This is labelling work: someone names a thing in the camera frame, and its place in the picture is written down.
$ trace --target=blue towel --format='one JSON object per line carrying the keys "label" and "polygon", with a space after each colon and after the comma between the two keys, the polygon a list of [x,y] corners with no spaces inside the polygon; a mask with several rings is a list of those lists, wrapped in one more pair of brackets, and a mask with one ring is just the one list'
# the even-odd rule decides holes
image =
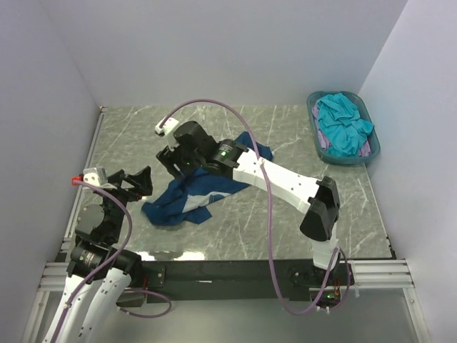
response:
{"label": "blue towel", "polygon": [[[247,132],[235,139],[240,144],[253,147]],[[260,155],[271,161],[270,148],[257,144]],[[141,210],[154,225],[171,226],[186,220],[195,224],[211,218],[207,204],[216,202],[248,187],[248,184],[215,177],[202,168],[181,180],[170,182],[168,189],[153,203],[146,202]]]}
{"label": "blue towel", "polygon": [[317,106],[319,128],[331,142],[327,152],[334,156],[358,156],[374,125],[361,119],[357,106],[342,93],[325,95]]}

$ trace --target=cable connector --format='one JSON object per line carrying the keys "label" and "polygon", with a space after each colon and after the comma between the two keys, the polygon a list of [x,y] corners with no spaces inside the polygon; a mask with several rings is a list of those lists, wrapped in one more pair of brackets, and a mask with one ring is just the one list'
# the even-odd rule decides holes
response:
{"label": "cable connector", "polygon": [[80,174],[77,177],[71,177],[71,185],[72,186],[78,186],[77,184],[75,184],[75,181],[83,181],[83,174]]}

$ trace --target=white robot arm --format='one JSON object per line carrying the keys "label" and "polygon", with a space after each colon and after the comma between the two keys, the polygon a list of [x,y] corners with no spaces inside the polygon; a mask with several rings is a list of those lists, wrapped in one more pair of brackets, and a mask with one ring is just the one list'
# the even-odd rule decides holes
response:
{"label": "white robot arm", "polygon": [[263,165],[272,194],[305,214],[300,230],[311,240],[314,265],[328,269],[331,255],[338,247],[336,222],[340,201],[334,180],[305,177],[266,159],[258,159],[253,150],[231,139],[216,142],[195,121],[180,124],[169,118],[162,127],[160,125],[157,124],[156,133],[164,136],[168,145],[157,158],[177,179],[203,167],[212,174],[266,190],[261,172]]}

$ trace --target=white backdrop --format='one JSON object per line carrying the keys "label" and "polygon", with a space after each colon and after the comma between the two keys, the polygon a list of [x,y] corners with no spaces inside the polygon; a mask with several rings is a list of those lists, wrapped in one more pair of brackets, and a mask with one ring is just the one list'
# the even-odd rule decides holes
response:
{"label": "white backdrop", "polygon": [[41,0],[100,105],[357,92],[406,0]]}
{"label": "white backdrop", "polygon": [[36,0],[0,0],[0,341],[20,342],[98,108]]}
{"label": "white backdrop", "polygon": [[457,342],[457,3],[409,0],[360,92],[381,155],[369,167],[437,343]]}

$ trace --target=gray marble surface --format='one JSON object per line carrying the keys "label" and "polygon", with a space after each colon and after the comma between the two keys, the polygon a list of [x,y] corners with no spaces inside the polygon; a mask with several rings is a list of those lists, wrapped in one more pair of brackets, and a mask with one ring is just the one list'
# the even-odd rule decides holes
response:
{"label": "gray marble surface", "polygon": [[[94,147],[91,166],[104,166],[111,174],[124,169],[135,174],[152,168],[155,200],[172,177],[156,160],[166,145],[154,127],[171,107],[108,107]],[[364,165],[334,166],[316,154],[305,106],[236,107],[247,120],[256,140],[271,147],[274,162],[309,177],[333,177],[338,185],[341,212],[337,237],[352,258],[391,257],[388,240]],[[215,139],[235,139],[244,131],[241,122],[217,106],[188,106],[174,118],[196,120]],[[99,203],[84,192],[83,203]],[[142,202],[130,203],[134,233],[127,249],[147,259],[266,259],[266,192],[249,187],[208,206],[213,215],[200,225],[184,222],[155,227],[140,212]],[[303,215],[285,201],[273,199],[273,247],[278,259],[311,258],[311,244],[299,230]],[[121,239],[126,232],[126,221]]]}

